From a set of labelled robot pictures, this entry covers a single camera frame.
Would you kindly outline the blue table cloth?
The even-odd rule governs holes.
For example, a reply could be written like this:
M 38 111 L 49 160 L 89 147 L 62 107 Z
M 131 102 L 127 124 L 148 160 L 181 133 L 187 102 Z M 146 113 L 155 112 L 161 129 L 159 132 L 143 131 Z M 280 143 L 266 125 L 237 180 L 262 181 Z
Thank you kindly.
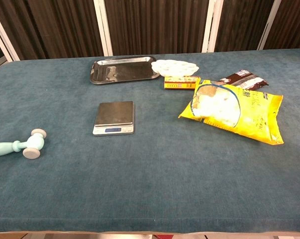
M 299 232 L 300 49 L 157 55 L 205 79 L 246 69 L 282 95 L 268 145 L 179 114 L 163 79 L 93 85 L 95 57 L 0 67 L 0 142 L 47 132 L 41 155 L 0 157 L 0 232 Z M 100 103 L 134 103 L 134 133 L 93 136 Z

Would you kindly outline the brown white snack packet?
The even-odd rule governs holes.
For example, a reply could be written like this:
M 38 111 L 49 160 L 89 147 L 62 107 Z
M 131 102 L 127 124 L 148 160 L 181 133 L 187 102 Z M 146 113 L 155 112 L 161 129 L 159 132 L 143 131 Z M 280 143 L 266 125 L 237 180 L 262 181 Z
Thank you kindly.
M 245 69 L 222 78 L 220 81 L 246 90 L 257 90 L 269 85 L 263 78 Z

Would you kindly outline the white plastic palette dish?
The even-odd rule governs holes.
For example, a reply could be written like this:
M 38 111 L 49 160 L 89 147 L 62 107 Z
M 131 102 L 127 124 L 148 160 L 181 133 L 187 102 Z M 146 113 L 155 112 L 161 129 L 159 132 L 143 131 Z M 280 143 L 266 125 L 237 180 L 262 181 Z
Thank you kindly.
M 191 76 L 199 67 L 190 62 L 177 60 L 157 60 L 151 63 L 152 70 L 163 77 Z

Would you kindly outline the stainless steel tray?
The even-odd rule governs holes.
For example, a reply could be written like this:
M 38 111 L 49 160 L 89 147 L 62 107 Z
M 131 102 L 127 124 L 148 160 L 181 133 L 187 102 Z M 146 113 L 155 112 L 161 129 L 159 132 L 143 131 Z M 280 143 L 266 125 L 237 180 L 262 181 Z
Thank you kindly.
M 95 61 L 90 82 L 95 85 L 150 80 L 160 76 L 152 69 L 156 59 L 152 56 L 111 58 Z

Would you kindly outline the digital kitchen scale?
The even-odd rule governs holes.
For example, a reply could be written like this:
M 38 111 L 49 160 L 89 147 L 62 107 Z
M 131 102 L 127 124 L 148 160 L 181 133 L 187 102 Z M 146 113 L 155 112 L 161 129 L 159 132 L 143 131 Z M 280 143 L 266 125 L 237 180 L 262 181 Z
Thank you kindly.
M 133 134 L 134 112 L 133 101 L 100 103 L 93 136 Z

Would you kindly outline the white framed folding screen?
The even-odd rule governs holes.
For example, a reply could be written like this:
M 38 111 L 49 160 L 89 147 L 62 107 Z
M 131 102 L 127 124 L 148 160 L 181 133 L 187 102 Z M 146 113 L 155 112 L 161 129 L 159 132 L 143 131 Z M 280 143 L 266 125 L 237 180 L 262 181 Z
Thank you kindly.
M 216 52 L 300 48 L 300 0 L 0 0 L 0 23 L 20 60 L 198 53 L 222 5 Z

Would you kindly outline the mint green massage roller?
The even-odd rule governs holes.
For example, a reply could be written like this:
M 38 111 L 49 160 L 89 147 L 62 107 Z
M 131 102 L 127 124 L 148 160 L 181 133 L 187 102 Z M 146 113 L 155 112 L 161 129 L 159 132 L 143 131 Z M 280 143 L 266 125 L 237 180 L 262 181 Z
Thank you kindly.
M 36 159 L 40 156 L 40 150 L 44 146 L 46 136 L 45 130 L 36 128 L 32 130 L 31 136 L 25 142 L 18 140 L 14 142 L 0 142 L 0 156 L 22 150 L 23 156 L 27 159 Z

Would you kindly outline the yellow red small box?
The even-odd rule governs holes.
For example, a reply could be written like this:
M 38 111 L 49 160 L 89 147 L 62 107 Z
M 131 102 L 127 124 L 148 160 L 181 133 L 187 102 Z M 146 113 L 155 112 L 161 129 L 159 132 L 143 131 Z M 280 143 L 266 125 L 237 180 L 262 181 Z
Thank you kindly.
M 194 90 L 199 76 L 164 77 L 164 89 Z

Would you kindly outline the yellow snack bag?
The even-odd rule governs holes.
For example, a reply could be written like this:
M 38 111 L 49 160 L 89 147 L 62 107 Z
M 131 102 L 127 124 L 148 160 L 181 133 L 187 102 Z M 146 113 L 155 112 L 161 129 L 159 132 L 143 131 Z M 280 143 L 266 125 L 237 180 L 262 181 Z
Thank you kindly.
M 181 118 L 202 121 L 270 145 L 283 144 L 277 115 L 283 96 L 198 80 Z

